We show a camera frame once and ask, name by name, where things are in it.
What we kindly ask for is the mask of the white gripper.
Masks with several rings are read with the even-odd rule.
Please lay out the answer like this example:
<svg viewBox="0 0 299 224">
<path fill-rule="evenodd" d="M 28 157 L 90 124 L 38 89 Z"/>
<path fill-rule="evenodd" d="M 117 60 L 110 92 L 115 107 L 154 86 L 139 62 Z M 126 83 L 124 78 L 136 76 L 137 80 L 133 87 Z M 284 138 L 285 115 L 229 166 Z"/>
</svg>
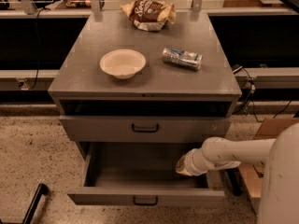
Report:
<svg viewBox="0 0 299 224">
<path fill-rule="evenodd" d="M 201 148 L 194 148 L 188 151 L 176 164 L 176 172 L 186 176 L 203 175 L 215 168 L 216 164 L 205 158 Z"/>
</svg>

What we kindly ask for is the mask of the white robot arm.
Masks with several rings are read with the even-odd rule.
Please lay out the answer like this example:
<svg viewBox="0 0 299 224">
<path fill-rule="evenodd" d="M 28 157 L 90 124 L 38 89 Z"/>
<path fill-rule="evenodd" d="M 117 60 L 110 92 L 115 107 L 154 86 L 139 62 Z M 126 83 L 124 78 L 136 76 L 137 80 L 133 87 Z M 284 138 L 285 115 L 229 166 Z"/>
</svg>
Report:
<svg viewBox="0 0 299 224">
<path fill-rule="evenodd" d="M 199 176 L 242 162 L 264 168 L 257 224 L 299 224 L 299 124 L 270 139 L 209 137 L 181 156 L 176 172 Z"/>
</svg>

